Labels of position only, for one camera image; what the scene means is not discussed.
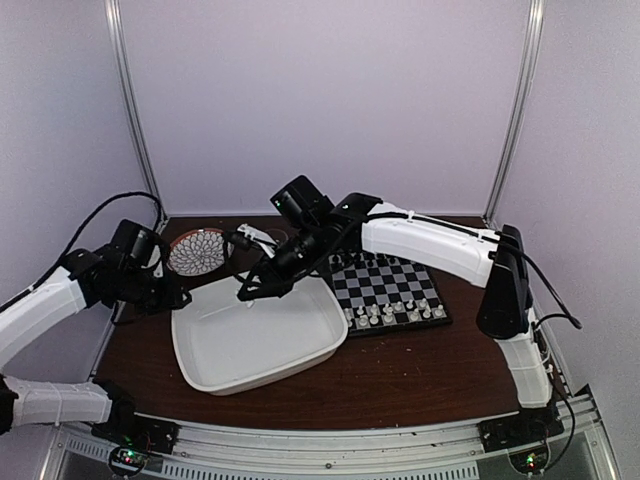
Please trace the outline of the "white rectangular tray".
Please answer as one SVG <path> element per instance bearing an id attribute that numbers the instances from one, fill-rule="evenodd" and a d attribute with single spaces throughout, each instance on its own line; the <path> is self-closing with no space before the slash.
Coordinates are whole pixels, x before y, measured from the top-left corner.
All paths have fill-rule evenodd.
<path id="1" fill-rule="evenodd" d="M 174 353 L 193 389 L 228 396 L 312 368 L 343 344 L 348 323 L 324 281 L 306 278 L 282 298 L 242 302 L 228 277 L 191 291 L 171 315 Z"/>

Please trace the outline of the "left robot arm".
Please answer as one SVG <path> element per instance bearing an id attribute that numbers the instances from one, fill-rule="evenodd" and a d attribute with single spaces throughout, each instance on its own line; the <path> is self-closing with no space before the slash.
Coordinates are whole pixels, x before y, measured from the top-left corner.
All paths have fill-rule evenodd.
<path id="1" fill-rule="evenodd" d="M 1 363 L 63 320 L 97 303 L 129 304 L 143 315 L 179 310 L 192 300 L 168 266 L 169 246 L 154 231 L 130 220 L 95 252 L 65 254 L 39 285 L 1 311 Z M 111 381 L 52 383 L 1 377 L 1 430 L 30 424 L 86 422 L 123 444 L 144 433 L 133 399 Z"/>

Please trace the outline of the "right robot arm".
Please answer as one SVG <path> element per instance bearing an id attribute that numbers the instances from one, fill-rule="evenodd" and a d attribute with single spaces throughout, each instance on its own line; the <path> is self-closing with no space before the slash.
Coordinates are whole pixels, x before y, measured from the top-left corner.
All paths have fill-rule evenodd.
<path id="1" fill-rule="evenodd" d="M 270 199 L 296 235 L 275 245 L 241 225 L 231 238 L 259 245 L 262 257 L 241 281 L 241 301 L 281 298 L 340 249 L 391 255 L 447 272 L 483 289 L 479 330 L 499 346 L 525 409 L 513 419 L 519 440 L 535 440 L 551 424 L 552 385 L 535 340 L 533 299 L 519 230 L 461 226 L 405 210 L 379 197 L 350 193 L 334 204 L 304 175 Z"/>

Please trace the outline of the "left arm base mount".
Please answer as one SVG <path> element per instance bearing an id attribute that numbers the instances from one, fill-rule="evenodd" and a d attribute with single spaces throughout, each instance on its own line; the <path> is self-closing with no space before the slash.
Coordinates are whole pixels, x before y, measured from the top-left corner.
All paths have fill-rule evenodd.
<path id="1" fill-rule="evenodd" d="M 113 422 L 91 425 L 91 434 L 95 437 L 154 454 L 171 454 L 178 433 L 179 426 L 174 422 L 139 415 L 134 415 L 125 426 Z"/>

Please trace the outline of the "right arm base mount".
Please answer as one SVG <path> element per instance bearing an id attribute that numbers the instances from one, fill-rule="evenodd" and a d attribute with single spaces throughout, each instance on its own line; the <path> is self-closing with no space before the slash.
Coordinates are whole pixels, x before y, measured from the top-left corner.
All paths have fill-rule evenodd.
<path id="1" fill-rule="evenodd" d="M 515 415 L 485 420 L 478 424 L 479 436 L 486 453 L 511 449 L 564 432 L 556 413 L 546 409 L 525 409 Z"/>

